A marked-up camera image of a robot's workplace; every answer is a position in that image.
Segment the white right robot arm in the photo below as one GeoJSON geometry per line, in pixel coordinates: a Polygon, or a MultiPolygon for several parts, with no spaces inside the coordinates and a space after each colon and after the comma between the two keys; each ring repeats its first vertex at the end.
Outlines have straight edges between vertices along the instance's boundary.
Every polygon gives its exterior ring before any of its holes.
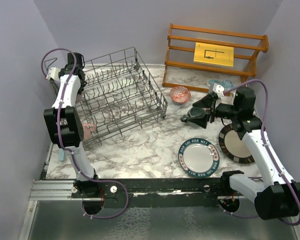
{"type": "Polygon", "coordinates": [[[250,151],[263,183],[253,181],[239,170],[226,171],[220,180],[220,191],[226,196],[241,193],[253,202],[257,215],[263,220],[282,221],[295,216],[300,219],[300,182],[285,170],[268,140],[265,122],[254,115],[254,90],[237,87],[232,104],[222,103],[224,94],[221,85],[211,86],[206,96],[193,103],[203,114],[189,120],[204,129],[215,118],[231,120],[233,130],[250,151]]]}

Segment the white speckled mug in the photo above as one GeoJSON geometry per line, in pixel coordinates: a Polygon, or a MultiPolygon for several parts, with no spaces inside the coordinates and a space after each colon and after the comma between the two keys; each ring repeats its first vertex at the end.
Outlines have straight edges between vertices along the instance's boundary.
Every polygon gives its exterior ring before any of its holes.
{"type": "Polygon", "coordinates": [[[229,98],[233,101],[235,99],[236,94],[234,92],[231,92],[229,95],[229,98]]]}

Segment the grey-green ceramic mug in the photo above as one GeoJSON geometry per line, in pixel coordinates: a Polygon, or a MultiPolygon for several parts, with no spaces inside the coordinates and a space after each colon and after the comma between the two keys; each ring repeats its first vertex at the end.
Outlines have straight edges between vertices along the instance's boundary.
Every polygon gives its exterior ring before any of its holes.
{"type": "Polygon", "coordinates": [[[187,114],[180,117],[180,121],[187,123],[189,118],[204,117],[206,114],[205,110],[200,107],[192,107],[188,110],[187,114]]]}

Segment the pink mug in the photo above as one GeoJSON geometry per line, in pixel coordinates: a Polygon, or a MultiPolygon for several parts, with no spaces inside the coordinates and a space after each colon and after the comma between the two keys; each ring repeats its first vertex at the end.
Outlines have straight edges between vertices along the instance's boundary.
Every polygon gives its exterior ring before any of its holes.
{"type": "Polygon", "coordinates": [[[92,132],[97,129],[97,126],[94,123],[82,123],[83,127],[83,141],[87,141],[92,138],[92,132]]]}

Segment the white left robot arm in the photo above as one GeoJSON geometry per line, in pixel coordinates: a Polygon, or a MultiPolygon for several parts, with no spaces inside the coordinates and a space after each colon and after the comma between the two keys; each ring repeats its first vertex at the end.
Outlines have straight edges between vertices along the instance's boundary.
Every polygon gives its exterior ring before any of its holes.
{"type": "Polygon", "coordinates": [[[84,57],[77,52],[67,53],[67,64],[56,72],[60,81],[56,100],[51,108],[45,109],[43,117],[53,144],[58,145],[59,156],[68,158],[74,168],[76,177],[73,187],[78,194],[96,197],[101,186],[95,169],[89,163],[84,150],[85,127],[76,110],[77,98],[82,95],[85,81],[84,57]]]}

